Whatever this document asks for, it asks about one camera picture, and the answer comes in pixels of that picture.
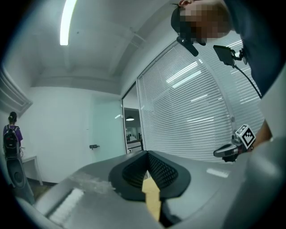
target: yellow object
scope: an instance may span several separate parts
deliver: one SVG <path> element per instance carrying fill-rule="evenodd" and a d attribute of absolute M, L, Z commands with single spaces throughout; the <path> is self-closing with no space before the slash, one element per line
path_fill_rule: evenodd
<path fill-rule="evenodd" d="M 159 221 L 161 201 L 159 201 L 160 190 L 152 178 L 143 181 L 142 192 L 146 194 L 146 204 L 153 217 Z"/>

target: man wearing cap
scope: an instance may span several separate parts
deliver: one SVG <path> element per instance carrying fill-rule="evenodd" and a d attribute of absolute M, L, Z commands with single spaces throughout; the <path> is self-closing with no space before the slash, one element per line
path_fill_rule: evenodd
<path fill-rule="evenodd" d="M 238 33 L 252 78 L 264 96 L 286 61 L 285 41 L 277 29 L 279 17 L 283 15 L 280 11 L 276 4 L 254 0 L 181 0 L 172 14 L 171 26 L 179 35 L 177 41 L 187 44 L 205 45 L 231 30 Z M 194 47 L 186 48 L 197 55 Z M 253 147 L 271 137 L 264 121 Z"/>

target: black hair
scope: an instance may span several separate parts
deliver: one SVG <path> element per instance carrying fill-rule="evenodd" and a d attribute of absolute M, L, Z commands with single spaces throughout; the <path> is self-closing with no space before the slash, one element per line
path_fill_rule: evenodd
<path fill-rule="evenodd" d="M 15 123 L 17 121 L 17 114 L 16 114 L 16 112 L 12 111 L 10 113 L 10 116 L 9 116 L 8 120 L 9 120 L 10 123 Z"/>

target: black cable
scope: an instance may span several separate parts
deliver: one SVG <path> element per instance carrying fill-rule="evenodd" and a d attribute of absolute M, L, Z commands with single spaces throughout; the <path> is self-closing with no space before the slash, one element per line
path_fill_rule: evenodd
<path fill-rule="evenodd" d="M 244 74 L 244 76 L 245 76 L 245 77 L 248 79 L 248 81 L 251 83 L 252 87 L 256 90 L 256 92 L 257 92 L 259 98 L 261 99 L 260 93 L 258 92 L 258 90 L 256 89 L 256 87 L 254 86 L 254 84 L 251 82 L 251 80 L 247 77 L 247 75 L 246 75 L 243 71 L 241 71 L 236 65 L 235 65 L 234 67 L 235 67 L 238 71 L 240 71 L 242 74 Z"/>

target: window blind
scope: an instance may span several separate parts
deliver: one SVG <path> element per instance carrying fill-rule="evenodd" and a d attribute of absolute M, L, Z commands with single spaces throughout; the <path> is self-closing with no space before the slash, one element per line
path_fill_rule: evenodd
<path fill-rule="evenodd" d="M 174 43 L 138 79 L 145 147 L 222 162 L 213 151 L 230 141 L 230 115 L 206 65 Z"/>
<path fill-rule="evenodd" d="M 236 128 L 238 129 L 243 124 L 248 124 L 257 133 L 264 120 L 263 114 L 257 106 L 260 98 L 242 73 L 219 61 L 213 45 L 230 47 L 238 55 L 239 50 L 243 47 L 241 38 L 235 32 L 230 32 L 226 37 L 208 43 L 206 46 L 195 44 L 195 47 L 199 51 L 201 60 L 206 63 L 206 66 L 211 68 L 214 77 L 222 85 L 235 117 Z M 245 65 L 243 61 L 236 61 L 236 65 L 249 77 L 258 89 L 251 77 L 250 66 L 248 64 Z"/>

